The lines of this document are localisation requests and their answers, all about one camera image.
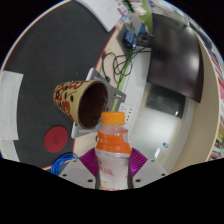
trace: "orange juice bottle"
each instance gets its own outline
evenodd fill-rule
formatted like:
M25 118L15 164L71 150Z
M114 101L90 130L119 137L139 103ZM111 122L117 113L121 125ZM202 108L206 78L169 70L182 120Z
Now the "orange juice bottle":
M100 189L117 191L128 189L127 177L132 148L128 143L125 113L103 112L102 128L98 130L95 148L100 172Z

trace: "wire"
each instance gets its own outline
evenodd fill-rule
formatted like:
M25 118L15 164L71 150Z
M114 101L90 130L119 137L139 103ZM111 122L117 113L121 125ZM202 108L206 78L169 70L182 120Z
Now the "wire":
M61 156L60 158L58 158L54 164L51 167L51 173L59 176L60 174L60 168L62 167L62 165L72 159L79 159L79 157L75 154L75 153L69 153L69 154L65 154L63 156Z
M120 82L122 81L123 77L125 76L128 76L131 74L131 71L132 71L132 68L133 68L133 63L132 63L132 60L134 57L136 57L136 55L138 55L139 53L146 53L146 52L151 52L151 51L143 51L146 47L143 47L142 49L136 51L136 52L131 52L130 50L130 53L129 54L124 54L124 55L118 55L116 56L113 52L109 52L109 53L104 53L103 54L103 57L102 57L102 70L103 70L103 73L105 75L105 78L106 80L110 80L109 76L106 75L106 72L105 72L105 68L104 68L104 61L105 61L105 58L108 56L108 55L113 55L114 56L114 61L113 61L113 78L114 78L114 81L119 85ZM125 57L126 59L122 62L118 62L118 58L121 58L121 57ZM131 69L130 71L125 74L129 64L131 64Z

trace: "computer monitor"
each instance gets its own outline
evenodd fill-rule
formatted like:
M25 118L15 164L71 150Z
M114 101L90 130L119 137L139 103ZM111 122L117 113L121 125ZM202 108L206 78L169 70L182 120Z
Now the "computer monitor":
M200 103L203 59L194 31L166 16L153 14L151 60L147 82Z

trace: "paper cup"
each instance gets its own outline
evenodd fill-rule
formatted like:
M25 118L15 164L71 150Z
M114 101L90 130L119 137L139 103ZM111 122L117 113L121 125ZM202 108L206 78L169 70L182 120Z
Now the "paper cup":
M92 129L106 111L108 90L98 80L64 82L55 88L53 101L76 124Z

